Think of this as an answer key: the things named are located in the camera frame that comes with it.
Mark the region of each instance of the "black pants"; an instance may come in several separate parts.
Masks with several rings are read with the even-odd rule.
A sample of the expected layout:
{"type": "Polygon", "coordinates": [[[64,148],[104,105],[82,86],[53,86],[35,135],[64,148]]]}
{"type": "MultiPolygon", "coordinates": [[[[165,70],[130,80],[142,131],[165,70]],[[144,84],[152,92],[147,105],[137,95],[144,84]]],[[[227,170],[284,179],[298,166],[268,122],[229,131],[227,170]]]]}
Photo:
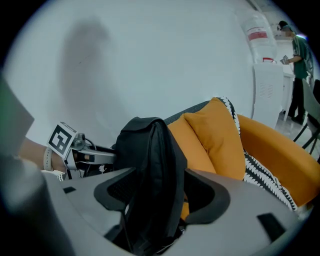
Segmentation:
{"type": "Polygon", "coordinates": [[[289,108],[288,115],[291,117],[294,117],[297,109],[298,109],[297,118],[303,119],[306,111],[304,107],[304,86],[302,84],[302,79],[300,78],[294,79],[292,102],[289,108]]]}

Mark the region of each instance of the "orange cushion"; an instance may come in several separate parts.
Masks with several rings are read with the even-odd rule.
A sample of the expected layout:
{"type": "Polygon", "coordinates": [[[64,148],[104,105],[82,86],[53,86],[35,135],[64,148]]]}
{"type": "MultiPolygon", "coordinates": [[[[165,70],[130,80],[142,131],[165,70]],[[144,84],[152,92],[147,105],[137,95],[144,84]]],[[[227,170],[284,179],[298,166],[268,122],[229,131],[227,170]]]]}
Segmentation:
{"type": "Polygon", "coordinates": [[[168,128],[187,159],[188,168],[216,173],[207,152],[183,116],[169,124],[168,128]]]}
{"type": "Polygon", "coordinates": [[[183,116],[209,155],[216,173],[242,180],[246,172],[245,155],[234,119],[226,106],[213,98],[200,111],[183,116]]]}

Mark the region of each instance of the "black and white striped fabric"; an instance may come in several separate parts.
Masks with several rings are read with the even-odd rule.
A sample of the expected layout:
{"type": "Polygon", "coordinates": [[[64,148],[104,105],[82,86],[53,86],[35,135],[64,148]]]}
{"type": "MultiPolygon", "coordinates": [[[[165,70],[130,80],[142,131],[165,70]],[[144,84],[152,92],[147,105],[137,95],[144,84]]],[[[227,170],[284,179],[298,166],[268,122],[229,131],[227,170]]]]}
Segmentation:
{"type": "MultiPolygon", "coordinates": [[[[219,99],[229,110],[240,136],[240,124],[234,106],[226,97],[217,97],[217,99],[219,99]]],[[[243,181],[259,186],[260,188],[270,192],[281,202],[286,204],[290,210],[296,211],[298,209],[296,203],[292,199],[289,191],[280,184],[278,178],[265,168],[257,159],[249,155],[245,149],[243,149],[243,153],[245,158],[245,174],[243,181]]]]}

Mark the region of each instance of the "person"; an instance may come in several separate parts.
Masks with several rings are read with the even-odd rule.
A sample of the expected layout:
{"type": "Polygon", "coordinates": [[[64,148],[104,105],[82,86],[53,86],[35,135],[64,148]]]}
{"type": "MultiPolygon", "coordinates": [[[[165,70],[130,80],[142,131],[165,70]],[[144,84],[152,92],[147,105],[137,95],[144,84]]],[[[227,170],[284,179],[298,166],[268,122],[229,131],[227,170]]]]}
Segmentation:
{"type": "Polygon", "coordinates": [[[288,116],[292,120],[300,125],[303,124],[305,119],[305,108],[304,108],[304,89],[302,79],[307,79],[308,72],[313,77],[313,60],[312,54],[308,47],[307,41],[296,35],[292,28],[285,21],[280,21],[278,29],[285,32],[286,37],[292,38],[293,47],[293,58],[283,59],[285,65],[293,63],[294,66],[294,83],[292,92],[292,102],[289,108],[288,116]]]}
{"type": "MultiPolygon", "coordinates": [[[[47,147],[43,145],[40,145],[28,138],[25,138],[20,147],[18,155],[23,159],[34,162],[40,170],[44,170],[44,154],[46,148],[47,147]]],[[[51,166],[53,170],[57,170],[60,172],[66,172],[67,170],[63,159],[55,152],[52,152],[51,166]]]]}

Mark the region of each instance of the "black chair leg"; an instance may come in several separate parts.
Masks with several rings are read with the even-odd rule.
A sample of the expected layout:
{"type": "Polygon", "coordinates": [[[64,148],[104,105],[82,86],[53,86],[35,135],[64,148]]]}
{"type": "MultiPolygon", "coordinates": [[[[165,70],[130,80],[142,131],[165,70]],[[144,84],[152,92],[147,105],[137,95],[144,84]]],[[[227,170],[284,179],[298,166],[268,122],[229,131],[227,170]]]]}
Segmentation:
{"type": "Polygon", "coordinates": [[[293,142],[296,142],[297,139],[301,136],[301,134],[304,133],[305,129],[307,128],[308,124],[306,123],[305,126],[302,128],[302,130],[299,132],[299,134],[294,138],[293,142]]]}
{"type": "Polygon", "coordinates": [[[314,139],[314,142],[313,142],[313,145],[312,145],[312,148],[311,148],[311,150],[310,150],[310,155],[312,154],[312,152],[314,151],[314,149],[315,149],[315,146],[316,146],[316,143],[317,143],[317,138],[315,138],[314,139]]]}
{"type": "Polygon", "coordinates": [[[320,128],[318,128],[318,130],[316,130],[316,132],[312,135],[312,137],[302,146],[302,148],[305,150],[311,142],[314,141],[314,139],[319,135],[320,133],[320,128]]]}

